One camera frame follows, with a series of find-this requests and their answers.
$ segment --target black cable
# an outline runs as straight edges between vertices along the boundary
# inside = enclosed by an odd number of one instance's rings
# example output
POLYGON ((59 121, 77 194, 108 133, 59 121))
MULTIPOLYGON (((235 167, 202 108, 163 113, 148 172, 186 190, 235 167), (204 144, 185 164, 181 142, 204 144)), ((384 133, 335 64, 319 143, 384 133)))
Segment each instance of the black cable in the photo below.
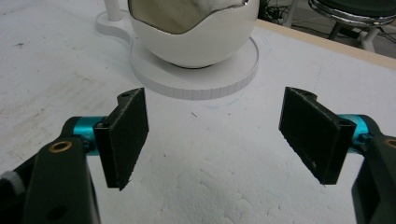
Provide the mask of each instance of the black cable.
POLYGON ((388 34, 387 32, 384 31, 384 29, 382 27, 378 28, 382 34, 378 34, 379 36, 385 37, 387 40, 389 40, 390 42, 392 42, 393 44, 396 44, 396 38, 391 36, 391 34, 388 34))
POLYGON ((261 0, 258 18, 263 21, 280 24, 280 19, 284 18, 284 13, 290 11, 290 6, 278 6, 277 1, 274 6, 269 6, 269 1, 261 0))

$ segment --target white table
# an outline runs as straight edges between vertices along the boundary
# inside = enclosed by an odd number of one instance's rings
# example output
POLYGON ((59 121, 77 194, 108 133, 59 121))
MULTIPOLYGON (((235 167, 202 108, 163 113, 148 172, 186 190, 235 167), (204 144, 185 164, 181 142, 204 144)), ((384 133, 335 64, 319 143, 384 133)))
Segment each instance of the white table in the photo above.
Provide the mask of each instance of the white table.
MULTIPOLYGON (((142 86, 129 46, 95 30, 104 10, 102 0, 0 3, 0 172, 68 118, 107 115, 142 86)), ((103 223, 355 223, 362 157, 347 155, 338 184, 320 185, 278 130, 284 88, 396 135, 395 61, 262 21, 253 36, 260 68, 243 90, 197 102, 146 91, 150 132, 124 191, 107 189, 88 158, 103 223)))

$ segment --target screw hole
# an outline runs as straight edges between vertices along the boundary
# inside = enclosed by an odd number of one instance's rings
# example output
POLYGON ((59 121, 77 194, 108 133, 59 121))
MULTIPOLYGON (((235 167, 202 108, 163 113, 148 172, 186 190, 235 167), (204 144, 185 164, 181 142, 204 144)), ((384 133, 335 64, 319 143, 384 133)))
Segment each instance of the screw hole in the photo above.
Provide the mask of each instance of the screw hole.
POLYGON ((56 206, 47 213, 47 220, 49 221, 59 220, 64 216, 64 214, 66 214, 66 212, 67 212, 66 207, 62 205, 56 206))
POLYGON ((49 151, 52 153, 59 153, 66 151, 69 149, 73 144, 69 141, 62 141, 62 142, 57 142, 50 146, 49 151))
POLYGON ((390 147, 396 148, 396 140, 394 139, 388 139, 387 141, 385 141, 385 143, 387 143, 390 147))

